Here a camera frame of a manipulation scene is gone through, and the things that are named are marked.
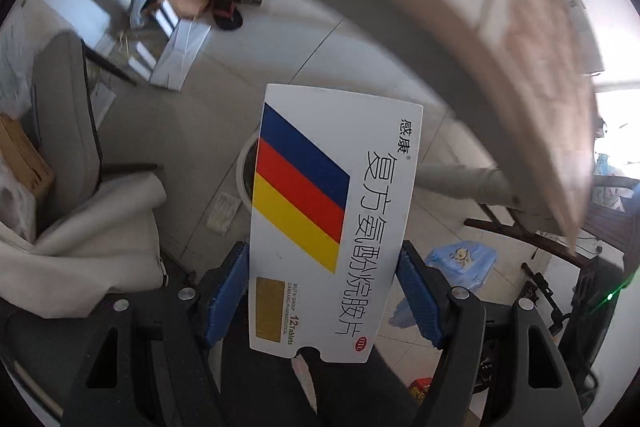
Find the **white box tricolour stripes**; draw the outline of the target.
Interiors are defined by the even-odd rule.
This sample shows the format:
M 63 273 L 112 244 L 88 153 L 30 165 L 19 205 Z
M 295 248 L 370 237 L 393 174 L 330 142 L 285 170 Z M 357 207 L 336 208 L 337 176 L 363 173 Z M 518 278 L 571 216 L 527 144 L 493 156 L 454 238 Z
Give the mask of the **white box tricolour stripes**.
M 423 108 L 271 83 L 257 139 L 248 258 L 254 350 L 362 363 L 405 237 Z

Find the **white round trash bin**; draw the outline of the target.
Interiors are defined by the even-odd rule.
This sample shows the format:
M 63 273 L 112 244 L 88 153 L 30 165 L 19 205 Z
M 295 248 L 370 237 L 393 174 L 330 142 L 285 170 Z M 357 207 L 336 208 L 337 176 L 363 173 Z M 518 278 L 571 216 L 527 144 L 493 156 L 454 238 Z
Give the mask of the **white round trash bin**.
M 248 212 L 253 209 L 253 187 L 257 155 L 258 135 L 250 136 L 240 150 L 235 164 L 235 184 L 241 202 Z

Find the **blue cartoon plastic bag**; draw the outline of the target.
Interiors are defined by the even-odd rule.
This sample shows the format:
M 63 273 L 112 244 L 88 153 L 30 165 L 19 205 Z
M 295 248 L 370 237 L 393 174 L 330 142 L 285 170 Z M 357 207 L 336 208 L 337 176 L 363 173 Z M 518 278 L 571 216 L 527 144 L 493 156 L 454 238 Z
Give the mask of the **blue cartoon plastic bag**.
M 487 280 L 498 259 L 497 251 L 476 242 L 460 242 L 434 248 L 425 264 L 438 270 L 450 286 L 477 291 Z

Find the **black fleece trouser legs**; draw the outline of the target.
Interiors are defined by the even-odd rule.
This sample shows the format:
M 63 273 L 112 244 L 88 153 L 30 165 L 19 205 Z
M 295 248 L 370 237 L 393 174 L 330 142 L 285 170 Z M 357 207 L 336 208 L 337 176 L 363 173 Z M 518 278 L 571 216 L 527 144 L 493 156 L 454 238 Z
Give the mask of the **black fleece trouser legs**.
M 306 350 L 317 405 L 292 362 L 250 349 L 247 332 L 224 338 L 221 399 L 232 426 L 409 426 L 418 403 L 373 349 L 363 364 L 330 364 Z

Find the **cream rolled cloth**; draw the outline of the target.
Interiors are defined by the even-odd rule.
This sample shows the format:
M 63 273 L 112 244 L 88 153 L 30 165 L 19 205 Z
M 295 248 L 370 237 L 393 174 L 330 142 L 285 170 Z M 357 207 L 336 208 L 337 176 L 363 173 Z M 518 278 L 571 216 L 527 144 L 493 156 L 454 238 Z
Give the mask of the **cream rolled cloth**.
M 88 317 L 108 294 L 164 286 L 153 210 L 166 202 L 152 172 L 108 180 L 35 243 L 1 228 L 1 298 L 44 319 Z

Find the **white table leg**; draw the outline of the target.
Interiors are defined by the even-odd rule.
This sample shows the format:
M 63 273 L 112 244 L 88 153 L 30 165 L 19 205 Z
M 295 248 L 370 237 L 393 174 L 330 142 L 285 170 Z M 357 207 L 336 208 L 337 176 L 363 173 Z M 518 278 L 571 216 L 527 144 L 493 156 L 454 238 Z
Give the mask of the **white table leg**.
M 496 168 L 424 164 L 416 168 L 416 188 L 479 204 L 520 208 L 521 199 Z

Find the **brown cardboard box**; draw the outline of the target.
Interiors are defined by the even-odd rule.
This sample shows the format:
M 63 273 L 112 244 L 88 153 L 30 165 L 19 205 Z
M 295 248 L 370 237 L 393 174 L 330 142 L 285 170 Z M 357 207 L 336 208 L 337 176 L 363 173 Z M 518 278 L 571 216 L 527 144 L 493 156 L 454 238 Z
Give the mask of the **brown cardboard box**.
M 54 172 L 32 145 L 22 125 L 6 115 L 1 116 L 0 141 L 2 157 L 15 179 L 42 205 L 53 185 Z

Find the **grey cushioned chair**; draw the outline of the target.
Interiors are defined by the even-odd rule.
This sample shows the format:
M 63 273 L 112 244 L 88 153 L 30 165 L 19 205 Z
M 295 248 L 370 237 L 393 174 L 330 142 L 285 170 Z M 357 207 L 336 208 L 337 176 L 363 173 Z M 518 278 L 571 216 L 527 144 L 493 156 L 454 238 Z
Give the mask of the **grey cushioned chair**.
M 55 35 L 38 52 L 32 66 L 32 113 L 39 153 L 54 174 L 39 213 L 44 227 L 88 202 L 106 176 L 162 168 L 152 162 L 103 164 L 90 100 L 88 63 L 133 86 L 137 83 L 71 30 Z

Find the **checkered table mat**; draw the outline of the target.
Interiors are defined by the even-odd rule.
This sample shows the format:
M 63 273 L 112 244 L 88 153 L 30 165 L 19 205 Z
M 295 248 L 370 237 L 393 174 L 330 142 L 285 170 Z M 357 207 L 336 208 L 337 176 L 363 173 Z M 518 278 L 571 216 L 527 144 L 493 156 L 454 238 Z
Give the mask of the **checkered table mat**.
M 491 100 L 528 169 L 527 207 L 576 242 L 590 201 L 597 104 L 574 0 L 490 0 L 480 36 L 495 53 Z

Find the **black red sandal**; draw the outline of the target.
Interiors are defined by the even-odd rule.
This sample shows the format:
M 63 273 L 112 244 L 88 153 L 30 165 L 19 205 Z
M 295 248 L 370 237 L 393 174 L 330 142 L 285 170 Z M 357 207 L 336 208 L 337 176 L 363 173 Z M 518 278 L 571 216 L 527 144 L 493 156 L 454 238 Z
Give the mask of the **black red sandal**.
M 234 31 L 243 26 L 243 17 L 233 0 L 209 0 L 210 12 L 217 27 Z

